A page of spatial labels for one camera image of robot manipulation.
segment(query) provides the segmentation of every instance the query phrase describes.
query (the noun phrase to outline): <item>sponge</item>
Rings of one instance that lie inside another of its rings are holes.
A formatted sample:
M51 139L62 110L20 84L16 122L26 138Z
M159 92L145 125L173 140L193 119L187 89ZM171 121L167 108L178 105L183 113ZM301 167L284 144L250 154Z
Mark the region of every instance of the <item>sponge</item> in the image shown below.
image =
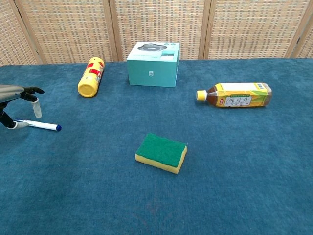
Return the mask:
M178 174L186 152L187 146L184 143L149 133L136 151L135 159L138 162Z

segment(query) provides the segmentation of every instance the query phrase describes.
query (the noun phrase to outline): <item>plastic bottle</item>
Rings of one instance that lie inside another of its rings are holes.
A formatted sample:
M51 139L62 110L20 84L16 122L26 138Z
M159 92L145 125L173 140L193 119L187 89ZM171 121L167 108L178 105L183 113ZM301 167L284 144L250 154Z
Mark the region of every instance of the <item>plastic bottle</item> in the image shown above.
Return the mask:
M218 83L209 90L197 91L198 101L207 101L217 107L266 106L272 97L267 83Z
M80 95L90 98L98 92L104 66L104 61L99 57L92 57L88 61L88 65L77 87Z

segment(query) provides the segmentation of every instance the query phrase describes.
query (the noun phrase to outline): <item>yellow label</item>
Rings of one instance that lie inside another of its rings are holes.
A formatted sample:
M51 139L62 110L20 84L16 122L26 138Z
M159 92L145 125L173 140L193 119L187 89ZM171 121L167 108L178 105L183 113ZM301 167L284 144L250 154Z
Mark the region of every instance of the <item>yellow label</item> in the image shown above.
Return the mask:
M255 107L263 106L269 92L262 82L219 83L217 89L218 107Z

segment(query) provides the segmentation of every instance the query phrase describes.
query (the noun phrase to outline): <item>yellow spray can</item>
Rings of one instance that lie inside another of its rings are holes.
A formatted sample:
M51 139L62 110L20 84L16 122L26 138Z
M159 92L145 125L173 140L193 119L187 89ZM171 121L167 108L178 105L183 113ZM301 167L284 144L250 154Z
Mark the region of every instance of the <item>yellow spray can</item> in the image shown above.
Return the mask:
M88 65L77 87L80 95L90 98L97 93L104 65L104 61L99 57L92 57L88 61Z

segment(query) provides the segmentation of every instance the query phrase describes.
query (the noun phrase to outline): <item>robotic finger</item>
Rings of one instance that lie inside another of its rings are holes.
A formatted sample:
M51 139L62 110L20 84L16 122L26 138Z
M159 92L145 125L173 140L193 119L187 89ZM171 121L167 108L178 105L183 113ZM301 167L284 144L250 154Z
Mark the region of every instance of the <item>robotic finger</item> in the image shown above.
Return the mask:
M28 126L26 122L16 122L4 111L7 104L15 99L21 98L30 101L33 106L35 116L42 117L39 99L34 93L43 94L44 91L38 87L19 87L13 85L0 85L0 122L8 129L20 129Z

